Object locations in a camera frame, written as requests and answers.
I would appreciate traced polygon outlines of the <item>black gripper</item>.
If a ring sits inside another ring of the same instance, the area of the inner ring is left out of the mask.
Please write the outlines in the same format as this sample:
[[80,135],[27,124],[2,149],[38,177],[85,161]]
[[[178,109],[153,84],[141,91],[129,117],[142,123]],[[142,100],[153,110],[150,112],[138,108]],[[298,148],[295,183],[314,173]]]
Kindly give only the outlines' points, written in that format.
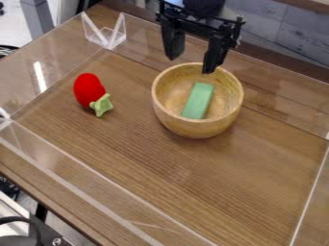
[[185,51],[185,34],[211,38],[204,58],[204,74],[224,64],[231,47],[241,41],[245,17],[227,6],[227,0],[157,0],[165,54],[170,61]]

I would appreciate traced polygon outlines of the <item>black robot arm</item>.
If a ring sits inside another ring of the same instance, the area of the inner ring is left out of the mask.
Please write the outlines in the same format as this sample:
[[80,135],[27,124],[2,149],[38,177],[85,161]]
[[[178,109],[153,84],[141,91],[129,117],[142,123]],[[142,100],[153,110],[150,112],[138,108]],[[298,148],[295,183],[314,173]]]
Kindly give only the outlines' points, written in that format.
[[225,7],[227,0],[158,0],[156,20],[161,25],[165,54],[170,61],[185,51],[185,36],[209,41],[203,73],[224,64],[231,49],[240,45],[247,19]]

